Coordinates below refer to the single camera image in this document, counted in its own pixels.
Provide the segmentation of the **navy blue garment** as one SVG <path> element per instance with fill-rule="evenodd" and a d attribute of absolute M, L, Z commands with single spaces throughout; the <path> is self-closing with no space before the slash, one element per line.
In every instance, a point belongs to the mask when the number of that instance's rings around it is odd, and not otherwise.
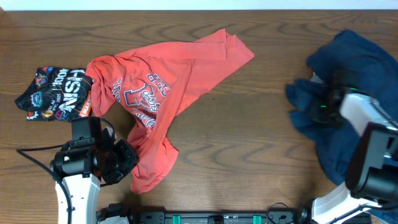
<path fill-rule="evenodd" d="M 289 113 L 294 128 L 315 142 L 318 161 L 335 185 L 345 180 L 347 166 L 359 142 L 349 122 L 337 127 L 312 119 L 310 108 L 327 96 L 337 73 L 350 76 L 353 86 L 375 97 L 393 120 L 397 119 L 397 60 L 380 46 L 352 30 L 344 30 L 309 56 L 311 79 L 297 79 L 285 87 L 294 110 Z"/>

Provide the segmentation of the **orange printed t-shirt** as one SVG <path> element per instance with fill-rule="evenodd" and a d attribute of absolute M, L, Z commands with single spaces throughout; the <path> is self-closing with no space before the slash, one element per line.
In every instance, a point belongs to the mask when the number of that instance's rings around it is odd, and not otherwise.
<path fill-rule="evenodd" d="M 91 108 L 96 116 L 120 103 L 135 119 L 128 143 L 139 162 L 132 192 L 146 193 L 172 170 L 178 150 L 167 138 L 174 118 L 254 58 L 224 29 L 194 42 L 162 42 L 93 59 Z"/>

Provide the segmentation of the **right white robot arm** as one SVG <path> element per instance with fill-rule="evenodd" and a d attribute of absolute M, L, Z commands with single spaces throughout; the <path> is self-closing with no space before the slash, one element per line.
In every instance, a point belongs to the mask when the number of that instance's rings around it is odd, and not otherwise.
<path fill-rule="evenodd" d="M 343 223 L 368 210 L 397 209 L 397 122 L 379 102 L 356 88 L 329 94 L 327 113 L 347 120 L 360 137 L 346 171 L 346 180 L 318 197 L 297 215 L 298 223 Z"/>

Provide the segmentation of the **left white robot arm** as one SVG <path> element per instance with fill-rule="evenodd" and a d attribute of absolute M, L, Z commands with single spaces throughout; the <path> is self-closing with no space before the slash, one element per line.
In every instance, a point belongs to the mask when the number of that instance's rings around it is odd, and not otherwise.
<path fill-rule="evenodd" d="M 121 203 L 101 210 L 97 204 L 102 187 L 119 183 L 135 168 L 135 149 L 125 140 L 100 144 L 94 139 L 72 141 L 68 147 L 51 163 L 58 175 L 58 223 L 132 223 L 134 216 Z"/>

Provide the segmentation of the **black printed folded t-shirt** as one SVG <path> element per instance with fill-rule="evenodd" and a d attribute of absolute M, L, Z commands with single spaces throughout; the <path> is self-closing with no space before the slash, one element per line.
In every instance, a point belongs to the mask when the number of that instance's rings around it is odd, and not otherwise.
<path fill-rule="evenodd" d="M 28 121 L 67 121 L 89 116 L 94 81 L 80 68 L 38 68 L 26 91 L 15 100 Z"/>

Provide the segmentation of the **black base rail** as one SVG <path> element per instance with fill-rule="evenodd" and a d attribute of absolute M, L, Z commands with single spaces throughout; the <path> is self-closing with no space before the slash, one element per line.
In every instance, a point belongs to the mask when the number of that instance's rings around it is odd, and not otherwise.
<path fill-rule="evenodd" d="M 141 212 L 138 224 L 295 224 L 303 223 L 297 212 L 277 208 L 261 212 Z"/>

